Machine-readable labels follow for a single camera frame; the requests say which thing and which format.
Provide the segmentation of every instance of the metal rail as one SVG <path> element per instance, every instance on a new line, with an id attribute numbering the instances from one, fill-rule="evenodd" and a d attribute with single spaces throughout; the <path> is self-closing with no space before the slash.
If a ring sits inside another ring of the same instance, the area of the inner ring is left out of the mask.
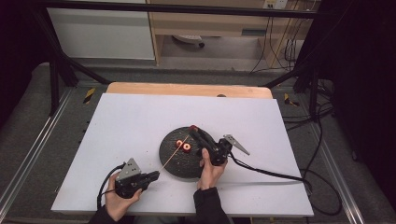
<path id="1" fill-rule="evenodd" d="M 50 138 L 50 134 L 54 129 L 56 123 L 58 122 L 60 116 L 64 112 L 64 109 L 67 105 L 68 99 L 72 91 L 73 88 L 68 88 L 64 92 L 58 110 L 55 112 L 53 116 L 49 117 L 49 119 L 47 120 L 46 124 L 44 125 L 37 139 L 35 140 L 29 152 L 27 153 L 25 159 L 21 163 L 21 166 L 18 169 L 17 173 L 14 175 L 11 182 L 8 184 L 6 190 L 4 191 L 3 195 L 1 196 L 0 223 L 2 223 L 3 219 L 6 217 L 6 214 L 9 208 L 11 207 L 12 203 L 14 202 L 15 198 L 17 197 L 24 181 L 26 180 L 33 166 L 35 165 L 35 161 L 40 155 L 41 150 L 43 149 L 44 145 L 46 145 L 47 140 Z"/>

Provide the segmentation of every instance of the hand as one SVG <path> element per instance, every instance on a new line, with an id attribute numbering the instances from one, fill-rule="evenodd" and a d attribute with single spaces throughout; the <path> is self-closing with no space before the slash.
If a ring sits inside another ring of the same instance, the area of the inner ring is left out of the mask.
<path id="1" fill-rule="evenodd" d="M 204 166 L 204 170 L 201 174 L 201 179 L 198 181 L 198 189 L 210 189 L 216 186 L 220 176 L 224 173 L 225 166 L 228 161 L 225 161 L 220 166 L 212 165 L 210 161 L 209 152 L 206 148 L 202 149 L 202 159 L 200 161 L 200 166 Z"/>
<path id="2" fill-rule="evenodd" d="M 131 204 L 139 201 L 140 195 L 142 194 L 142 189 L 139 189 L 134 194 L 134 197 L 130 199 L 121 198 L 116 193 L 116 191 L 114 191 L 116 185 L 115 181 L 118 174 L 119 173 L 116 173 L 108 179 L 108 186 L 106 191 L 109 190 L 113 190 L 113 191 L 110 191 L 109 193 L 105 194 L 106 210 L 108 214 L 111 216 L 111 218 L 113 218 L 113 220 L 116 222 L 119 221 L 125 215 L 126 211 L 128 210 L 129 206 L 131 206 Z"/>

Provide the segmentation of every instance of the person's left hand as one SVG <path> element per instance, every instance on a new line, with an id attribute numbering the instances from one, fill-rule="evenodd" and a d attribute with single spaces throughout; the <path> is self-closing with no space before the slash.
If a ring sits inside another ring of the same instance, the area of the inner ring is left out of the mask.
<path id="1" fill-rule="evenodd" d="M 135 194 L 134 197 L 130 199 L 123 199 L 121 198 L 116 191 L 114 191 L 116 186 L 116 177 L 119 173 L 112 175 L 108 179 L 108 186 L 107 190 L 112 190 L 105 194 L 106 199 L 106 210 L 108 214 L 113 218 L 114 221 L 119 221 L 128 210 L 129 206 L 133 203 L 136 203 L 140 199 L 140 195 L 142 194 L 142 189 L 139 189 Z"/>

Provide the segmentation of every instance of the wooden table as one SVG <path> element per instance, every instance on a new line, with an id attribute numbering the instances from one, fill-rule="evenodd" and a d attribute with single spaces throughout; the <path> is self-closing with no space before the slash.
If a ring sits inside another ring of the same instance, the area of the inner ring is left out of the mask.
<path id="1" fill-rule="evenodd" d="M 129 94 L 158 94 L 158 95 L 194 95 L 246 97 L 272 99 L 268 88 L 246 86 L 219 86 L 219 85 L 185 85 L 185 84 L 158 84 L 114 82 L 107 88 L 107 93 Z"/>

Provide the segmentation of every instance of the electrical outlet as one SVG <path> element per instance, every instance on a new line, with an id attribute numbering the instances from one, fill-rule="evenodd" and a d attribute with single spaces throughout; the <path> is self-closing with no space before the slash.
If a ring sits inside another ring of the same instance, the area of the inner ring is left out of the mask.
<path id="1" fill-rule="evenodd" d="M 263 8 L 271 9 L 274 8 L 275 4 L 276 0 L 265 0 Z"/>
<path id="2" fill-rule="evenodd" d="M 285 9 L 288 0 L 276 0 L 274 4 L 274 9 Z"/>

